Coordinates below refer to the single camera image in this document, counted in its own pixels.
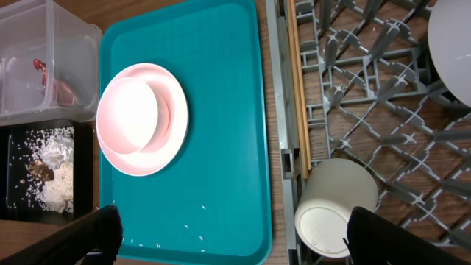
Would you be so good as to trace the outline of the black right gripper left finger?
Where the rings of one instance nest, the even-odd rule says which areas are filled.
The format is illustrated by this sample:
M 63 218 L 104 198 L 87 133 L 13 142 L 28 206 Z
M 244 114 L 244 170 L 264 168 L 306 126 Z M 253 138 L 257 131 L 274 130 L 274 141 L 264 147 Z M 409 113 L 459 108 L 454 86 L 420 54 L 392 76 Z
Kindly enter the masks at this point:
M 1 260 L 2 264 L 114 264 L 123 241 L 116 205 L 107 205 Z

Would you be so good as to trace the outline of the grey bowl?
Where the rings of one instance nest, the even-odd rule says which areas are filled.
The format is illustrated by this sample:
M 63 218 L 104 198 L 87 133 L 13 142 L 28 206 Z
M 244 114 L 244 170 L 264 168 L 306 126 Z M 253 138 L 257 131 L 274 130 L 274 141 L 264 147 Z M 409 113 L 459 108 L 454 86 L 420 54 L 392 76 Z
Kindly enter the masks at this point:
M 428 22 L 433 64 L 447 89 L 470 105 L 470 0 L 438 0 Z

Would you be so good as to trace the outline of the cream paper cup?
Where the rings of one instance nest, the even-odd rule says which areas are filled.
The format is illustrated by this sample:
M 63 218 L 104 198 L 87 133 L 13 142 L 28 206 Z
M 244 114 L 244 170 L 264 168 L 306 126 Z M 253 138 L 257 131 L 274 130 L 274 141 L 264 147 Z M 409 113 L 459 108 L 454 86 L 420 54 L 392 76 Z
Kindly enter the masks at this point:
M 329 258 L 345 258 L 350 251 L 344 240 L 353 208 L 374 211 L 378 187 L 373 176 L 351 160 L 333 158 L 311 172 L 294 215 L 302 242 Z

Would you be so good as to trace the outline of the white tissue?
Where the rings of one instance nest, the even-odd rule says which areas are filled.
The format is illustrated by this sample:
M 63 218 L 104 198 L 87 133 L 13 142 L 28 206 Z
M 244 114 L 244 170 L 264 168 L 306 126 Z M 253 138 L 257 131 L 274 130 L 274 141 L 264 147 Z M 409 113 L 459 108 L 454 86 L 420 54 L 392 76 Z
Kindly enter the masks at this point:
M 53 136 L 41 148 L 39 157 L 50 169 L 59 169 L 63 163 L 73 163 L 74 140 L 65 135 Z

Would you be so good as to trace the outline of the pink plate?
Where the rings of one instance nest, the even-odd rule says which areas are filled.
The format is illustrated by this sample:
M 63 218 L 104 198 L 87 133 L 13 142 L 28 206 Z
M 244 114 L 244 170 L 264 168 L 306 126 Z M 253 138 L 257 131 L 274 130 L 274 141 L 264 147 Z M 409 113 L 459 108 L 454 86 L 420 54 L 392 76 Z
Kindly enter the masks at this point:
M 154 144 L 146 151 L 117 155 L 101 147 L 100 149 L 104 159 L 119 172 L 134 177 L 151 175 L 167 166 L 183 145 L 189 123 L 187 100 L 175 76 L 165 68 L 152 63 L 138 63 L 118 72 L 101 87 L 100 98 L 112 81 L 122 77 L 136 77 L 163 94 L 170 107 L 169 130 L 161 146 Z

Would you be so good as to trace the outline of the rice and food waste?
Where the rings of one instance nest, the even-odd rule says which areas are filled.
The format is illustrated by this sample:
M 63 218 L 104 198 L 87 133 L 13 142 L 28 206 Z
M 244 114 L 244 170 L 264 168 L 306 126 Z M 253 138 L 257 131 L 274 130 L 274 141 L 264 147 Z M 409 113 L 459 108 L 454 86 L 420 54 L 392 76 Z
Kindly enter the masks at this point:
M 8 199 L 8 208 L 24 206 L 28 210 L 59 214 L 74 212 L 74 159 L 59 169 L 50 169 L 39 157 L 46 141 L 57 135 L 74 140 L 74 128 L 26 129 L 10 137 L 9 195 L 17 197 Z

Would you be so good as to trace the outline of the red foil snack wrapper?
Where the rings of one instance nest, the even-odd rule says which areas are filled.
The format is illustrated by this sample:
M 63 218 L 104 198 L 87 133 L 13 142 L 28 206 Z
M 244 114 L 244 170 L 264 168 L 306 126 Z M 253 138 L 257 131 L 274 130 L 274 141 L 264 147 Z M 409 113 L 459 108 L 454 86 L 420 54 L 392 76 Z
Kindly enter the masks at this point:
M 33 66 L 37 71 L 40 71 L 42 74 L 42 93 L 45 93 L 47 81 L 47 65 L 38 59 L 34 59 Z M 52 98 L 61 107 L 73 107 L 79 105 L 79 99 L 74 93 L 72 87 L 68 83 L 56 78 L 52 79 Z

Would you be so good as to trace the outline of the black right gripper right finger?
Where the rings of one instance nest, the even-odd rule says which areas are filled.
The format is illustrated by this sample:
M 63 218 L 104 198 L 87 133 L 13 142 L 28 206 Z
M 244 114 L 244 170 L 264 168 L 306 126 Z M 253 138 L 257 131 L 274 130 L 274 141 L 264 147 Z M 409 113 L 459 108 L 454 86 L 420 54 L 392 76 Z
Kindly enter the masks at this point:
M 470 265 L 360 206 L 353 208 L 344 243 L 358 265 Z

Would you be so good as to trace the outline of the pink bowl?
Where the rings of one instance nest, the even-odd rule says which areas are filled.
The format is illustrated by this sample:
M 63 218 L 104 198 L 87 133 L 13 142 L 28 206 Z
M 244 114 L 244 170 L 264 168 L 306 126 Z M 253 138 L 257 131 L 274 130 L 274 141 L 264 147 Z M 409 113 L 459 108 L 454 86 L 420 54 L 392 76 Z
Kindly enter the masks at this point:
M 100 147 L 117 155 L 161 146 L 170 125 L 170 107 L 159 90 L 136 77 L 112 81 L 96 117 Z

